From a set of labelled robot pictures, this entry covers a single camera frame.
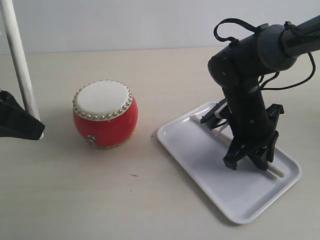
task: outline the plastic tray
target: plastic tray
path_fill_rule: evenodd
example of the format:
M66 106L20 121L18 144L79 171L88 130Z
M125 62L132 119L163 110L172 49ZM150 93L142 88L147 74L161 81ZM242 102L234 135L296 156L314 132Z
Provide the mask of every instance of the plastic tray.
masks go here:
M273 164L284 172L283 178L257 169L248 158L238 162L236 171L225 167L230 128L215 137L190 118L205 115L215 104L207 102L165 124L157 138L228 219L248 224L297 182L302 170L277 147Z

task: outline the white table surface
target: white table surface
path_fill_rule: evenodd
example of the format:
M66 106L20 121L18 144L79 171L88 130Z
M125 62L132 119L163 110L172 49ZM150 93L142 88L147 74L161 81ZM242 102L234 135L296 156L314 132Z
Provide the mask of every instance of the white table surface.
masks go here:
M223 94L207 70L219 47L29 54L44 138L0 138L1 240L319 239L320 71L290 90L264 91L283 104L277 146L302 167L300 181L254 222L230 223L159 144L155 131ZM314 53L320 64L320 52ZM307 55L270 86L305 79ZM22 104L11 56L0 56L3 90ZM89 147L72 99L100 79L126 83L139 107L132 138L112 150Z

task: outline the red drum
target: red drum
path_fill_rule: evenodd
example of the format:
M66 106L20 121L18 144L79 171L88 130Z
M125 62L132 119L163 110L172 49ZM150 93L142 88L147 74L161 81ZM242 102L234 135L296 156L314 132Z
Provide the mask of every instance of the red drum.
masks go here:
M75 94L72 102L75 127L90 145L117 146L136 128L137 102L123 83L114 80L90 83Z

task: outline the robotic arm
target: robotic arm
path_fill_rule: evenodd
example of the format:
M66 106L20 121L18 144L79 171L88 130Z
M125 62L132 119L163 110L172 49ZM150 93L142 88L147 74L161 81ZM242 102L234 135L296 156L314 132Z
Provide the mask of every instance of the robotic arm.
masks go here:
M242 40L222 38L217 29L223 23L241 25L253 34ZM257 168L267 170L268 162L274 160L279 137L276 128L284 108L272 104L266 109L262 90L284 90L311 79L316 70L311 52L320 50L320 15L298 26L287 21L284 25L254 27L228 18L215 27L214 36L221 42L230 41L208 62L209 73L222 88L225 99L204 115L200 123L210 130L223 125L219 124L222 120L230 125L233 140L223 158L226 167L236 170L237 162L249 157ZM313 66L306 80L288 87L265 88L266 83L291 68L302 54L309 55ZM274 77L262 83L263 77L272 73Z

